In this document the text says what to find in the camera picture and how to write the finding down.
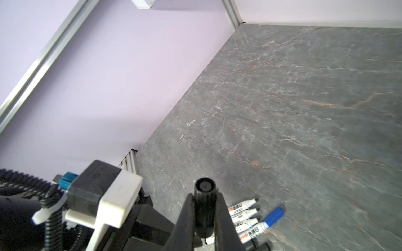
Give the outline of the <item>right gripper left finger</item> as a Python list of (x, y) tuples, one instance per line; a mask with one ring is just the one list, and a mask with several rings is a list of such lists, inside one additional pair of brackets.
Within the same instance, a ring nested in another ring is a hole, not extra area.
[(195, 236), (195, 202), (190, 193), (186, 196), (183, 208), (173, 232), (163, 247), (163, 251), (193, 251)]

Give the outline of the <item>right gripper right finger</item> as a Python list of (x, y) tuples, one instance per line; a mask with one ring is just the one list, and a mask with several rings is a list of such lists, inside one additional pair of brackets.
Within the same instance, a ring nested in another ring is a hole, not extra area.
[(223, 195), (217, 193), (215, 209), (215, 250), (216, 251), (244, 251), (234, 223), (228, 211)]

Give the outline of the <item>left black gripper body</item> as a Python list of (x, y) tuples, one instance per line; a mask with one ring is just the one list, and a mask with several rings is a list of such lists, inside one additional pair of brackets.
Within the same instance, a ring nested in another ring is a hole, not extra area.
[(161, 251), (174, 223), (153, 208), (150, 196), (141, 188), (124, 224), (108, 228), (98, 251)]

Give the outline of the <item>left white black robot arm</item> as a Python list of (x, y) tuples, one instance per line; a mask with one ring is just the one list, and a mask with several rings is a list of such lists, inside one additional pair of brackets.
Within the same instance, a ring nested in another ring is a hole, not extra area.
[[(174, 224), (156, 211), (141, 189), (124, 192), (109, 188), (100, 199), (97, 215), (82, 214), (71, 208), (63, 219), (84, 227), (77, 234), (65, 232), (65, 248), (84, 238), (86, 251), (160, 251)], [(1, 250), (39, 251), (45, 243), (45, 225), (39, 223), (38, 201), (1, 196)]]

